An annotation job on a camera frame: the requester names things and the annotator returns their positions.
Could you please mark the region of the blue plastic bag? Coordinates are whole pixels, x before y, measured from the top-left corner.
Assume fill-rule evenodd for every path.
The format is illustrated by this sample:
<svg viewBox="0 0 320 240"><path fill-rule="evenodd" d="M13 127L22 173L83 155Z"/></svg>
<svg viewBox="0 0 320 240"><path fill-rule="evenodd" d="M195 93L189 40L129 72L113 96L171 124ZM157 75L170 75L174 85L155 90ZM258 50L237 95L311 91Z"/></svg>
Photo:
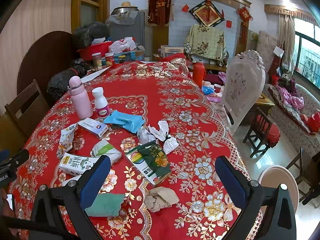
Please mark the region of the blue plastic bag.
<svg viewBox="0 0 320 240"><path fill-rule="evenodd" d="M118 125L131 133L137 133L144 125L144 119L141 115L131 115L115 110L104 119L103 123Z"/></svg>

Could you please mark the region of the dark wooden stool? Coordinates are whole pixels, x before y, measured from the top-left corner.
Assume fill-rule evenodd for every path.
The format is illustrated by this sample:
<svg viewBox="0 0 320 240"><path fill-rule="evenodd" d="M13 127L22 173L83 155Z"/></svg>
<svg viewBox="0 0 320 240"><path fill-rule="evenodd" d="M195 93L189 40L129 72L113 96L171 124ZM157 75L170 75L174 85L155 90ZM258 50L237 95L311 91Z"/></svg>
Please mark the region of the dark wooden stool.
<svg viewBox="0 0 320 240"><path fill-rule="evenodd" d="M297 185L301 182L305 182L310 186L307 193L298 190L302 197L299 201L306 205L312 199L319 196L319 152L313 157L310 157L303 148L295 156L295 158L287 165L288 170L291 166L295 166L299 169L299 176L295 179Z"/></svg>

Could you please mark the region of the beige paper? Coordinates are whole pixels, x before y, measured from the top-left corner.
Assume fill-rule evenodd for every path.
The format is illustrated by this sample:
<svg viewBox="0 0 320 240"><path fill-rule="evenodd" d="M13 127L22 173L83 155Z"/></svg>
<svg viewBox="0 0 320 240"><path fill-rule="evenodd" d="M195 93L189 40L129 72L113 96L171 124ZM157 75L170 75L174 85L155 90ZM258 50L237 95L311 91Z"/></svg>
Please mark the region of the beige paper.
<svg viewBox="0 0 320 240"><path fill-rule="evenodd" d="M147 192L144 204L150 212L172 207L180 201L174 190L167 187L156 187Z"/></svg>

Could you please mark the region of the white tissue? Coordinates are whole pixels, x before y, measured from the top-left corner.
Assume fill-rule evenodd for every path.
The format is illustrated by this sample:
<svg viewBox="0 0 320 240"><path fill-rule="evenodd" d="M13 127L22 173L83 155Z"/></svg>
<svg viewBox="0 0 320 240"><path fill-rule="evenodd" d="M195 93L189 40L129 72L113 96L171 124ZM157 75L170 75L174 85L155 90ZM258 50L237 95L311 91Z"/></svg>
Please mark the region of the white tissue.
<svg viewBox="0 0 320 240"><path fill-rule="evenodd" d="M149 132L144 126L137 131L137 137L141 145L156 140L156 137Z"/></svg>

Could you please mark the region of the red plastic bag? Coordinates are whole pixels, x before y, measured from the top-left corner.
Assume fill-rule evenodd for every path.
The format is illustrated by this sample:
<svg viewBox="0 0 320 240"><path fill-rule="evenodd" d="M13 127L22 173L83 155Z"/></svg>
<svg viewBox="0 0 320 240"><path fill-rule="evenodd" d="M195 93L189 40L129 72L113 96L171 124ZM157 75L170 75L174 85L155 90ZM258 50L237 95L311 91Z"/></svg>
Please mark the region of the red plastic bag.
<svg viewBox="0 0 320 240"><path fill-rule="evenodd" d="M305 114L301 114L300 118L312 133L319 133L319 130L320 130L320 113L319 112L314 113L312 116L306 116Z"/></svg>

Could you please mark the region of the small red cushioned chair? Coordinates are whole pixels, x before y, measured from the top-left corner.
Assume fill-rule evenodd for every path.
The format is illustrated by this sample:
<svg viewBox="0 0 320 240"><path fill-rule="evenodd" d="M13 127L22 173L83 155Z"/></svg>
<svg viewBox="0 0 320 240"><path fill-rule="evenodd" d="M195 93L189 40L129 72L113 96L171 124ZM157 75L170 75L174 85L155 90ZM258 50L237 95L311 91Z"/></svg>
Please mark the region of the small red cushioned chair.
<svg viewBox="0 0 320 240"><path fill-rule="evenodd" d="M248 141L252 146L253 152L250 158L256 154L259 157L263 156L270 148L274 148L279 140L278 126L260 108L257 108L251 126L242 141L243 143Z"/></svg>

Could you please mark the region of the floral sofa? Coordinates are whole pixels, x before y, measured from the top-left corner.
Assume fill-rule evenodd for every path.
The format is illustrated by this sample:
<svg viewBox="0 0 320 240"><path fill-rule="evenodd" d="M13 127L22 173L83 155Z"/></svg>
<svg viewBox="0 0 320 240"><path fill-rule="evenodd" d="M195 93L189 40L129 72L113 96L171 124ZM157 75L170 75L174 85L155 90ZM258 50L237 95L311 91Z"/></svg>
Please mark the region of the floral sofa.
<svg viewBox="0 0 320 240"><path fill-rule="evenodd" d="M304 151L313 157L319 152L319 133L312 133L301 119L304 114L311 117L319 110L319 101L303 86L296 84L295 89L299 98L303 98L304 107L300 110L282 101L281 94L276 86L265 84L263 93L275 104L271 111L271 118L285 134L289 142L300 152Z"/></svg>

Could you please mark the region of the white green tissue pack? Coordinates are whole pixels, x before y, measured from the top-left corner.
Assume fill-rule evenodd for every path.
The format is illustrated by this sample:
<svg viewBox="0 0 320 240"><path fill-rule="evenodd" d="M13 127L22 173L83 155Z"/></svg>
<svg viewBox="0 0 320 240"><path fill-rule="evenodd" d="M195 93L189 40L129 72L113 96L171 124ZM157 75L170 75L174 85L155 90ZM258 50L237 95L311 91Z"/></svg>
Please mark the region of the white green tissue pack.
<svg viewBox="0 0 320 240"><path fill-rule="evenodd" d="M91 152L92 157L99 158L101 155L106 155L109 157L111 165L114 165L120 161L122 155L112 144L110 144L106 139L100 140L96 143Z"/></svg>

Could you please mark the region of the floral covered television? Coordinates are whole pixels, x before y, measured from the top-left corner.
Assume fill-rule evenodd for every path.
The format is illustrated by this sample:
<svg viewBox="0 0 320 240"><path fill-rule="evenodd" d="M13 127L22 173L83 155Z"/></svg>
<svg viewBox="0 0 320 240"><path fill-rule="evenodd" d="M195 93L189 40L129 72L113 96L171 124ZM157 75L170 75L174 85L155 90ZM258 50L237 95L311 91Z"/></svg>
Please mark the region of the floral covered television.
<svg viewBox="0 0 320 240"><path fill-rule="evenodd" d="M184 51L189 55L213 60L218 66L226 67L229 53L226 47L225 33L216 27L194 24L183 43Z"/></svg>

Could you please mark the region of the pink thermos bottle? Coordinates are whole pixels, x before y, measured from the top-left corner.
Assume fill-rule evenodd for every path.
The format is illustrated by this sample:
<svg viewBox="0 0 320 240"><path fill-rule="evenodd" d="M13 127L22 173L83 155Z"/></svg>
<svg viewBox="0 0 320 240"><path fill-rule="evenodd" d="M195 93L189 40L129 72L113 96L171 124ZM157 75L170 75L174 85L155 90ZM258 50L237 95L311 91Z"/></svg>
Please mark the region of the pink thermos bottle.
<svg viewBox="0 0 320 240"><path fill-rule="evenodd" d="M80 77L73 76L69 80L71 101L80 120L90 118L93 115L93 108Z"/></svg>

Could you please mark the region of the rainbow print carton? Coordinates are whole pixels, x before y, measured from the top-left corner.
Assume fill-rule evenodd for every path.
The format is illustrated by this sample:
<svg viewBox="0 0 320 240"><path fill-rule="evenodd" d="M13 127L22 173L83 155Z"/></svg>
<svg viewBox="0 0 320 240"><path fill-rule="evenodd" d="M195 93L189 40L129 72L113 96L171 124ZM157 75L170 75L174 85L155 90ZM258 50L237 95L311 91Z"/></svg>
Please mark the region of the rainbow print carton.
<svg viewBox="0 0 320 240"><path fill-rule="evenodd" d="M135 168L151 183L153 186L161 183L166 176L158 177L155 172L148 166L142 155L137 151L137 147L126 153L127 159L135 166Z"/></svg>

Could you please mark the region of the red thermos jug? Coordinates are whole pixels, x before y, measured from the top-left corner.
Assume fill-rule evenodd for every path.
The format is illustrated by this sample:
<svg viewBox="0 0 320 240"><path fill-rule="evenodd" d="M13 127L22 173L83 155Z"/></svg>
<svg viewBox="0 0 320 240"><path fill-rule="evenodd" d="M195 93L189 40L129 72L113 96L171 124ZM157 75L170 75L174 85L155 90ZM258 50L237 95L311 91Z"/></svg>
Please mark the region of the red thermos jug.
<svg viewBox="0 0 320 240"><path fill-rule="evenodd" d="M206 76L206 68L201 61L193 64L193 81L202 88L203 80Z"/></svg>

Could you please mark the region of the white plastic bottle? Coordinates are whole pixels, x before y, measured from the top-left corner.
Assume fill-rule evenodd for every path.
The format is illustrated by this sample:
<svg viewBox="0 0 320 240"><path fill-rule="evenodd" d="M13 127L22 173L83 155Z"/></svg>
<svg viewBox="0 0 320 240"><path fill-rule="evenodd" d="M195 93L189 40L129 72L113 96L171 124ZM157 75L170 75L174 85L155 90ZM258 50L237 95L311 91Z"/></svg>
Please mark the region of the white plastic bottle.
<svg viewBox="0 0 320 240"><path fill-rule="evenodd" d="M99 118L105 119L110 114L107 98L104 96L103 87L97 87L92 90L94 96L95 109Z"/></svg>

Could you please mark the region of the wooden side table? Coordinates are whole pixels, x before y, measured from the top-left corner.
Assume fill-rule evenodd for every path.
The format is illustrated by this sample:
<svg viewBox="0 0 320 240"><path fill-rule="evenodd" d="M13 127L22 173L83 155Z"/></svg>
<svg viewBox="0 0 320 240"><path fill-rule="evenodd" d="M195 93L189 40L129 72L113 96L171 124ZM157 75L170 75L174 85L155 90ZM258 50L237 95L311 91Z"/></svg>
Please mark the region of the wooden side table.
<svg viewBox="0 0 320 240"><path fill-rule="evenodd" d="M259 108L265 115L269 115L275 104L263 93L260 94L256 103L248 111L240 125L250 125L253 121L256 111Z"/></svg>

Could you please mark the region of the green cloth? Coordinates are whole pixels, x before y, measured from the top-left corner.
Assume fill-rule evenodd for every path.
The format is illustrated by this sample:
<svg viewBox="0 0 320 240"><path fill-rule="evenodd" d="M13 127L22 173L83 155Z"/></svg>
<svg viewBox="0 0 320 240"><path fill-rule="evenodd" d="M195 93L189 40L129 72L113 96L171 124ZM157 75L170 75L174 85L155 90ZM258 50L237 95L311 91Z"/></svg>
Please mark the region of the green cloth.
<svg viewBox="0 0 320 240"><path fill-rule="evenodd" d="M85 212L89 217L117 217L124 198L125 194L99 193Z"/></svg>

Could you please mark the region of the red basin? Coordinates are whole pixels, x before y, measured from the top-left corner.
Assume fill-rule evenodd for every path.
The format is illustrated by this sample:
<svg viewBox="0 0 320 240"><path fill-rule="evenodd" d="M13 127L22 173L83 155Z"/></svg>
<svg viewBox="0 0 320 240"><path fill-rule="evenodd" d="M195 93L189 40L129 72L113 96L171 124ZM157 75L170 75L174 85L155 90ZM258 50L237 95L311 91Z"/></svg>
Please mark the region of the red basin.
<svg viewBox="0 0 320 240"><path fill-rule="evenodd" d="M92 61L92 54L101 53L101 57L104 57L105 54L109 52L108 48L111 44L112 41L106 41L103 43L91 45L83 49L79 49L77 50L77 52L84 61Z"/></svg>

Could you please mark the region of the dark wooden chair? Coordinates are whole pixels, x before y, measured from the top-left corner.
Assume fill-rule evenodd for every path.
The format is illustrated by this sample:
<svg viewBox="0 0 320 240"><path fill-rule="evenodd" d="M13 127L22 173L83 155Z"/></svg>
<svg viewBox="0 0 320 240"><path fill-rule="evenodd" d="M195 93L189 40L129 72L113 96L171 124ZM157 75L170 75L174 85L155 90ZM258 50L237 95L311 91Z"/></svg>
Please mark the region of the dark wooden chair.
<svg viewBox="0 0 320 240"><path fill-rule="evenodd" d="M33 82L11 103L5 105L5 109L24 135L25 140L28 140L50 107L37 81L33 79Z"/></svg>

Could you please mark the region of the dark green cracker packet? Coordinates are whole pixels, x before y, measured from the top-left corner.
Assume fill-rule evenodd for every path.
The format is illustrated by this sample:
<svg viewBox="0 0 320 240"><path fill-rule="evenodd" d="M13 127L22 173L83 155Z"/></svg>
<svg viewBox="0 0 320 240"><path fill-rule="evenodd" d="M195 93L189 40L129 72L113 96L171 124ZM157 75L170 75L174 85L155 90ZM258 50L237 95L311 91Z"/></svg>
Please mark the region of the dark green cracker packet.
<svg viewBox="0 0 320 240"><path fill-rule="evenodd" d="M158 177L166 176L171 172L167 155L155 140L138 146L137 151Z"/></svg>

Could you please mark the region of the white milk carton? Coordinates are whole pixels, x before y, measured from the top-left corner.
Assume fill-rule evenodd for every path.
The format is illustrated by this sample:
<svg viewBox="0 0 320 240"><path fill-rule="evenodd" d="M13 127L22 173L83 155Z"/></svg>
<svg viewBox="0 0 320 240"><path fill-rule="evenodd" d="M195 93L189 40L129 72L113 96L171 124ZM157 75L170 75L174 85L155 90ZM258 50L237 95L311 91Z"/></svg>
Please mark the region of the white milk carton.
<svg viewBox="0 0 320 240"><path fill-rule="evenodd" d="M59 163L59 168L66 174L78 176L91 169L97 160L97 157L84 157L65 153Z"/></svg>

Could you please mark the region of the white knotted plastic bag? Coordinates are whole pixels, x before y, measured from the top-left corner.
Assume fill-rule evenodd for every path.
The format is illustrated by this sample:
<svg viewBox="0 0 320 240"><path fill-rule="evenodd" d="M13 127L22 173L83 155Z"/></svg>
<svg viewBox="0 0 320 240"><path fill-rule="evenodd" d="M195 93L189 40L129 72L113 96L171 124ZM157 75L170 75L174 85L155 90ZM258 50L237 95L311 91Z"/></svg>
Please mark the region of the white knotted plastic bag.
<svg viewBox="0 0 320 240"><path fill-rule="evenodd" d="M175 150L179 144L175 137L173 137L169 132L169 125L166 121L161 120L158 122L159 129L155 127L148 126L151 134L155 136L156 139L163 142L163 150L165 154L171 153Z"/></svg>

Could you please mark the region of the beige trash bin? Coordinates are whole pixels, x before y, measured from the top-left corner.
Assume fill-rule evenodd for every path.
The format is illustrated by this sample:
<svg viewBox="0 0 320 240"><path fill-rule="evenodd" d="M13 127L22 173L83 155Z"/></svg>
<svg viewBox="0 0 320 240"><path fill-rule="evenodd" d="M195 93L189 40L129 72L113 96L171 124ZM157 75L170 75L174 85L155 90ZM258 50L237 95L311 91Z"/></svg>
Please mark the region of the beige trash bin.
<svg viewBox="0 0 320 240"><path fill-rule="evenodd" d="M298 185L291 172L283 166L271 165L263 170L258 177L261 186L277 188L280 184L285 184L290 193L294 212L299 206Z"/></svg>

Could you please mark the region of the white ornate chair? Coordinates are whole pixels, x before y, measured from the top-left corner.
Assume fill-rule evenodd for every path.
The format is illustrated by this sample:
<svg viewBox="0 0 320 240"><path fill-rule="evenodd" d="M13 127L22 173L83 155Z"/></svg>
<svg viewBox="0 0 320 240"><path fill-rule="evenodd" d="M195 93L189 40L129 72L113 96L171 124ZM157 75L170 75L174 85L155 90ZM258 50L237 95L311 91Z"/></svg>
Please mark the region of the white ornate chair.
<svg viewBox="0 0 320 240"><path fill-rule="evenodd" d="M265 77L263 59L255 50L246 50L228 61L221 103L233 119L231 134L262 93Z"/></svg>

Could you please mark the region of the silver snack wrapper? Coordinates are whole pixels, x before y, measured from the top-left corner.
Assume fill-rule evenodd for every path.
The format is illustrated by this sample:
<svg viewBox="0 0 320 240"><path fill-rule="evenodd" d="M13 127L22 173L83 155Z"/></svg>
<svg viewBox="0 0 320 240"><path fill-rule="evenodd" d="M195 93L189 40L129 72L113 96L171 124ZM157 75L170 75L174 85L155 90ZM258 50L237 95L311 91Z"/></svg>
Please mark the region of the silver snack wrapper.
<svg viewBox="0 0 320 240"><path fill-rule="evenodd" d="M65 153L73 147L74 132L78 129L78 124L72 124L61 130L59 145L57 148L57 159L61 159Z"/></svg>

